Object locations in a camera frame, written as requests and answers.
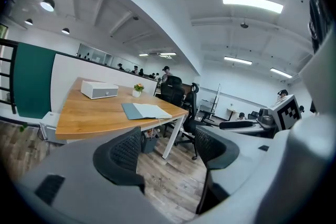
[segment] white table leg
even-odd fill
[[[180,127],[181,127],[181,125],[182,125],[183,118],[184,118],[184,116],[178,118],[177,121],[176,121],[175,128],[174,128],[174,130],[173,130],[173,133],[172,133],[172,135],[170,136],[168,145],[167,145],[167,147],[166,147],[166,149],[164,150],[164,153],[163,153],[163,155],[162,155],[162,157],[163,157],[164,159],[166,159],[166,158],[168,157],[169,152],[170,152],[170,150],[172,149],[172,146],[173,146],[173,144],[174,144],[174,142],[175,142],[175,139],[176,139],[176,137],[177,137],[177,134],[179,133]]]

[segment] table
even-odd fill
[[[188,112],[157,97],[142,92],[139,98],[132,96],[132,88],[119,86],[118,96],[91,100],[80,92],[82,81],[94,81],[77,78],[69,90],[56,127],[56,138],[59,140],[81,140],[104,135],[117,130],[140,126],[148,130],[162,124],[175,121],[176,125],[168,145],[163,153],[166,159],[180,130],[184,115]],[[139,103],[157,105],[170,115],[171,119],[128,120],[122,103]]]
[[[228,110],[228,111],[231,111],[230,117],[229,117],[229,119],[228,119],[228,121],[230,121],[230,120],[231,120],[231,117],[232,117],[232,115],[233,115],[233,113],[238,113],[238,112],[235,111],[235,110],[232,109],[232,108],[227,108],[227,110]]]

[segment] potted plant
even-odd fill
[[[134,85],[134,90],[132,93],[133,97],[139,97],[144,88],[145,87],[141,83]]]

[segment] black railing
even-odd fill
[[[0,46],[13,48],[12,57],[10,59],[0,57],[0,61],[10,62],[9,74],[4,74],[0,72],[0,77],[2,76],[9,78],[9,88],[0,87],[0,90],[9,92],[9,101],[0,100],[0,103],[11,105],[13,114],[16,114],[15,100],[14,100],[14,64],[16,58],[17,45],[18,42],[0,38]]]

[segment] wooden floor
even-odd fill
[[[19,128],[0,121],[1,158],[12,180],[19,179],[59,147],[38,138],[39,128],[27,127],[23,132]],[[183,223],[196,217],[206,168],[200,158],[191,160],[191,144],[173,146],[169,157],[163,159],[169,137],[168,129],[167,138],[159,139],[153,153],[140,154],[138,174],[145,178],[145,195],[152,205],[172,222]]]

